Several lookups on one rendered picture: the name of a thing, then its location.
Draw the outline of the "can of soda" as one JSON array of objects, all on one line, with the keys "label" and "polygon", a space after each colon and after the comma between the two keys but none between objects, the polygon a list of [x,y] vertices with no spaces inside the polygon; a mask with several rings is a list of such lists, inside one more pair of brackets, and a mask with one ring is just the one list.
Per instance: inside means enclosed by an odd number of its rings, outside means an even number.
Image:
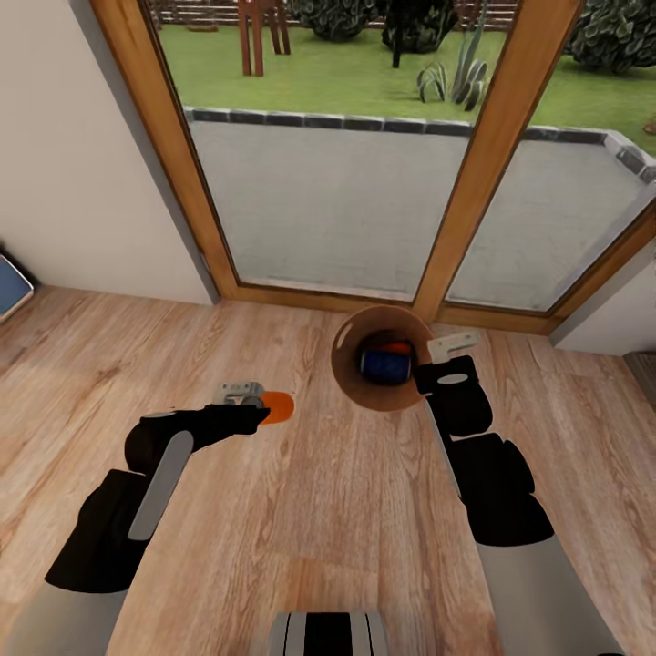
[{"label": "can of soda", "polygon": [[[406,354],[407,356],[412,357],[412,345],[406,341],[397,341],[389,344],[376,344],[375,346],[368,346],[368,348],[377,348],[377,351]],[[414,357],[412,357],[412,363],[413,362]]]},{"label": "can of soda", "polygon": [[410,374],[410,357],[406,354],[365,349],[360,371],[365,376],[405,382]]},{"label": "can of soda", "polygon": [[287,393],[265,392],[260,398],[243,398],[241,405],[256,405],[258,409],[270,408],[271,414],[262,421],[263,425],[279,424],[289,420],[294,411],[294,401]]}]

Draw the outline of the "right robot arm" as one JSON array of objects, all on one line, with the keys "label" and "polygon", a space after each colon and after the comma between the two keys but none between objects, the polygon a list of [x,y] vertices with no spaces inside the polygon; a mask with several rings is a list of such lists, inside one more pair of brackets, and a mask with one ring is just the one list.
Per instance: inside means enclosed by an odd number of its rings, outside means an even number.
[{"label": "right robot arm", "polygon": [[467,508],[505,656],[627,656],[531,496],[526,458],[497,433],[482,435],[493,414],[473,357],[448,354],[480,341],[474,331],[429,340],[432,363],[412,373]]}]

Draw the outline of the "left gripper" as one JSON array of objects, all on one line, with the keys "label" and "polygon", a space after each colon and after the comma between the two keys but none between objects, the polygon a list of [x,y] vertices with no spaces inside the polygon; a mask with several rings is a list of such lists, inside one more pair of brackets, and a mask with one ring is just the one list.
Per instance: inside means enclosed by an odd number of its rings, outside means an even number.
[{"label": "left gripper", "polygon": [[221,442],[232,435],[254,435],[257,427],[271,414],[270,408],[258,409],[256,405],[212,405],[204,406],[216,418],[218,434],[214,439]]}]

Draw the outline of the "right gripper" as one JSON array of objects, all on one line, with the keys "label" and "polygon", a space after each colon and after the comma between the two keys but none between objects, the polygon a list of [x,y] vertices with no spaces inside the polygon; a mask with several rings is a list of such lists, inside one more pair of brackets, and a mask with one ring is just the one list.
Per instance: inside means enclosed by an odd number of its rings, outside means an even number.
[{"label": "right gripper", "polygon": [[436,375],[443,370],[459,370],[463,374],[470,375],[471,380],[478,382],[477,370],[473,357],[466,354],[466,356],[458,356],[458,358],[451,358],[450,362],[445,364],[434,365],[426,364],[412,368],[413,377],[416,383],[416,389],[419,395],[431,394],[434,391],[432,388],[432,381],[436,379]]}]

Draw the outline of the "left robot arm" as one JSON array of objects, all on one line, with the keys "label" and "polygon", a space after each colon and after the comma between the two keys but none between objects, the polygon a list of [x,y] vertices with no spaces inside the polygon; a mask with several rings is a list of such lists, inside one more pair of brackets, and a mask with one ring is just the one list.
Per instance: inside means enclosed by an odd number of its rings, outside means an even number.
[{"label": "left robot arm", "polygon": [[238,404],[265,389],[220,380],[204,410],[150,413],[125,442],[127,471],[110,469],[0,656],[105,656],[128,588],[190,455],[232,435],[254,435],[270,408]]}]

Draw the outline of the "trash can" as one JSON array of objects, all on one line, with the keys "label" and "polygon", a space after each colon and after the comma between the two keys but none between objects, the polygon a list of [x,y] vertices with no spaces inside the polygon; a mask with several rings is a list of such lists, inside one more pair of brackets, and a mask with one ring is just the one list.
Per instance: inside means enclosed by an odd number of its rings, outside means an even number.
[{"label": "trash can", "polygon": [[[426,394],[418,394],[412,368],[432,363],[427,345],[429,340],[435,340],[429,327],[407,309],[379,305],[351,313],[351,317],[338,329],[331,347],[334,380],[349,400],[364,409],[376,413],[403,411],[426,397]],[[397,341],[412,345],[414,362],[410,357],[408,380],[395,382],[361,373],[364,350],[377,351],[377,348],[368,346]]]}]

